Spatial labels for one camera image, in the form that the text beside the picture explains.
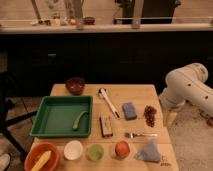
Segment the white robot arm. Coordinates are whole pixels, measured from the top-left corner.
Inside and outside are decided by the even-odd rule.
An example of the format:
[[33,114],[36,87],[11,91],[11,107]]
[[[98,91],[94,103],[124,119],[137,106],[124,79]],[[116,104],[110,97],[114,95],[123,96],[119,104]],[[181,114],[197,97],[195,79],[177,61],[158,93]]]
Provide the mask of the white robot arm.
[[213,117],[213,88],[205,84],[208,70],[192,63],[170,71],[165,77],[166,88],[159,96],[166,110],[180,109],[186,101]]

